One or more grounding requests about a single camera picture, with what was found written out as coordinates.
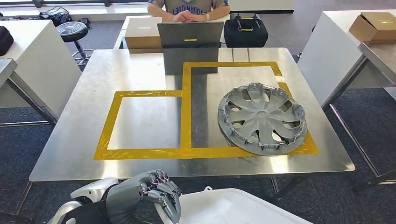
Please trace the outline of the person's right hand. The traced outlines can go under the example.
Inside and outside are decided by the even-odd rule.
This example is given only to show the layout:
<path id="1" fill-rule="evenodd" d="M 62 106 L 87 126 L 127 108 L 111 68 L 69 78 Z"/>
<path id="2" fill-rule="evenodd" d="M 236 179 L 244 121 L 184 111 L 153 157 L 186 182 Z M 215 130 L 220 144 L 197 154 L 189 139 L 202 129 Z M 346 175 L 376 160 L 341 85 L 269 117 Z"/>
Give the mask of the person's right hand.
<path id="1" fill-rule="evenodd" d="M 171 22 L 190 22 L 193 19 L 193 15 L 189 10 L 182 11 L 176 15 L 171 15 Z"/>

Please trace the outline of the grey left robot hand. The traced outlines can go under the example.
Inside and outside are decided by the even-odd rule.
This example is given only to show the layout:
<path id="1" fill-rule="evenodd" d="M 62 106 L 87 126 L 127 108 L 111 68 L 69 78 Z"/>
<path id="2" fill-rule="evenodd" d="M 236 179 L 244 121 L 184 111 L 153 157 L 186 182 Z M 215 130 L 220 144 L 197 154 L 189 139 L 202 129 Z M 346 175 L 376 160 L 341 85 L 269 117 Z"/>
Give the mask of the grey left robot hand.
<path id="1" fill-rule="evenodd" d="M 182 209 L 180 188 L 162 170 L 151 170 L 136 175 L 112 187 L 106 197 L 106 210 L 110 223 L 132 224 L 140 201 L 160 206 L 168 219 L 179 223 Z"/>

